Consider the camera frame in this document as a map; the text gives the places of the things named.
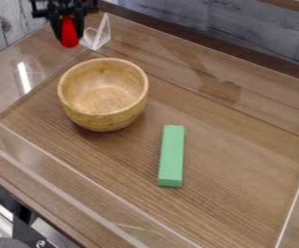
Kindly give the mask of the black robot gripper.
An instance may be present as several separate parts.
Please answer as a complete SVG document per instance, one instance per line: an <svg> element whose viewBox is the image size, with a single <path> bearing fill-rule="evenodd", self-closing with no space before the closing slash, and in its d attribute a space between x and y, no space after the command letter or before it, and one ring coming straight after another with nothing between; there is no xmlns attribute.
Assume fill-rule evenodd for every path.
<svg viewBox="0 0 299 248"><path fill-rule="evenodd" d="M85 16L99 9L99 0L29 0L31 5L31 15L34 17L47 17L55 37L62 38L61 15L74 16L74 24L78 38L83 37Z"/></svg>

